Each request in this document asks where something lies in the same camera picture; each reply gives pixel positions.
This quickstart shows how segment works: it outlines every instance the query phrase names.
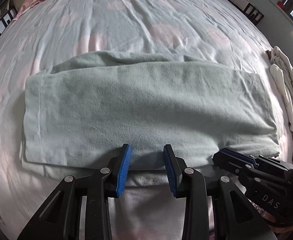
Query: red object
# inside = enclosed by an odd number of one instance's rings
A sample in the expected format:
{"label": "red object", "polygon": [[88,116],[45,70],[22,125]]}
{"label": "red object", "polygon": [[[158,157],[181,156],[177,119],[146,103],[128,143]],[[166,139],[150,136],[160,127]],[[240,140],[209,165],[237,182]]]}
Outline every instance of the red object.
{"label": "red object", "polygon": [[276,4],[277,4],[278,6],[280,6],[282,9],[284,8],[284,4],[283,4],[281,1],[278,1]]}

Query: bed sheet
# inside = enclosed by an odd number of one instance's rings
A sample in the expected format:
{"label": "bed sheet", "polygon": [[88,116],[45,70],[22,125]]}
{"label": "bed sheet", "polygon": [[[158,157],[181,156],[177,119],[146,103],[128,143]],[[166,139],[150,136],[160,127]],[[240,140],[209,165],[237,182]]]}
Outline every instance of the bed sheet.
{"label": "bed sheet", "polygon": [[[163,14],[172,20],[164,21]],[[119,30],[125,32],[127,25],[131,32],[124,38]],[[267,49],[271,46],[264,35],[227,0],[46,0],[37,4],[0,37],[0,228],[9,239],[16,239],[58,184],[21,165],[27,76],[96,50],[179,53],[258,73],[272,101],[280,158],[291,160],[288,117],[268,70]],[[161,183],[131,187],[123,198],[114,200],[110,205],[114,239],[158,239],[159,234],[161,239],[181,238],[184,200],[174,199]]]}

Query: gray fabric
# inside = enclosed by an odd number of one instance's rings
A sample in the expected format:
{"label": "gray fabric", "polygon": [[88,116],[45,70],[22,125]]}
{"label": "gray fabric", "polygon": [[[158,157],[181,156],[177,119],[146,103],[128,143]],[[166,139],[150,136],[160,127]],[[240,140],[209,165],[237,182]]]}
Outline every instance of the gray fabric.
{"label": "gray fabric", "polygon": [[29,162],[99,168],[123,143],[141,170],[163,167],[167,143],[192,167],[279,150],[259,75],[183,55],[80,55],[28,77],[25,101]]}

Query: black device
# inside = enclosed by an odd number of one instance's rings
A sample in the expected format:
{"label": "black device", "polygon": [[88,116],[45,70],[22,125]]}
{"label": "black device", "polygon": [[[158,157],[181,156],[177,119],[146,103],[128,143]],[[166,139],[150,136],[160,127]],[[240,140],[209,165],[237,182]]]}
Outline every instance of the black device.
{"label": "black device", "polygon": [[[76,240],[82,196],[87,196],[86,239],[111,240],[108,197],[124,190],[131,148],[124,144],[119,157],[95,170],[90,177],[66,176],[34,214],[18,240]],[[215,240],[275,240],[269,225],[293,225],[293,165],[273,158],[246,156],[222,149],[213,156],[214,165],[187,167],[170,144],[163,159],[170,190],[186,198],[182,240],[208,240],[207,196],[212,197]],[[237,175],[245,194],[232,182]],[[264,219],[249,201],[269,212],[276,222]],[[287,238],[293,240],[293,232]]]}
{"label": "black device", "polygon": [[89,177],[66,176],[22,230],[18,240],[79,238],[82,197],[87,196],[85,239],[111,240],[108,197],[118,198],[125,187],[131,146],[123,144],[118,157]]}

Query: folded towel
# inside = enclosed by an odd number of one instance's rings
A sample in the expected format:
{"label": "folded towel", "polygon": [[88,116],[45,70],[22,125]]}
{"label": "folded towel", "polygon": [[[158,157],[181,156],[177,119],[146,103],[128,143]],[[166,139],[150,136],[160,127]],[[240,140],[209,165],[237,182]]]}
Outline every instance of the folded towel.
{"label": "folded towel", "polygon": [[132,169],[163,167],[167,143],[188,166],[228,147],[278,153],[259,75],[183,55],[93,52],[26,81],[26,160],[100,168],[123,143]]}
{"label": "folded towel", "polygon": [[270,73],[283,97],[293,138],[293,67],[288,57],[277,46],[271,50],[270,61],[272,63]]}

